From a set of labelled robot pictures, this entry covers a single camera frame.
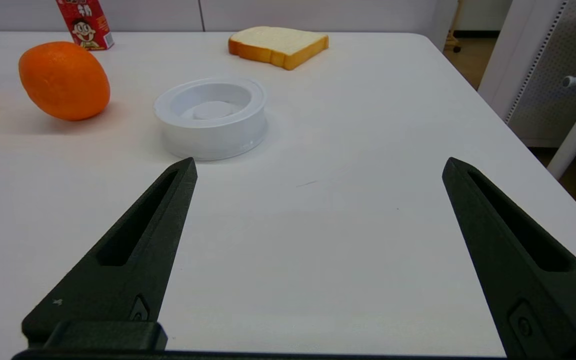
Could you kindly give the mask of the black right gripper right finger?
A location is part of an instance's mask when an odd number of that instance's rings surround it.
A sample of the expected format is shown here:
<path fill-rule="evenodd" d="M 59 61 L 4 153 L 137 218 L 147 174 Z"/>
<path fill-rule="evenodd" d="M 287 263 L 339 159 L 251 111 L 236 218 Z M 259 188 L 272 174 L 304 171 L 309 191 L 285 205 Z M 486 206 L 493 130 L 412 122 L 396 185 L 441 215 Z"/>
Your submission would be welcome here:
<path fill-rule="evenodd" d="M 576 359 L 576 256 L 468 162 L 442 181 L 506 356 Z"/>

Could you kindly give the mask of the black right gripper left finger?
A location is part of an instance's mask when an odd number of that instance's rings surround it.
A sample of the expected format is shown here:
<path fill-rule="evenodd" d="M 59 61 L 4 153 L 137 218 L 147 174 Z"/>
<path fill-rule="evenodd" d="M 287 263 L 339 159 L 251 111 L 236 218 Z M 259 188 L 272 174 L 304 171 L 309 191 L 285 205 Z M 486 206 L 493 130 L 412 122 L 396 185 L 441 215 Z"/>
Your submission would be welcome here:
<path fill-rule="evenodd" d="M 23 319 L 30 349 L 163 350 L 158 322 L 198 180 L 167 167 Z"/>

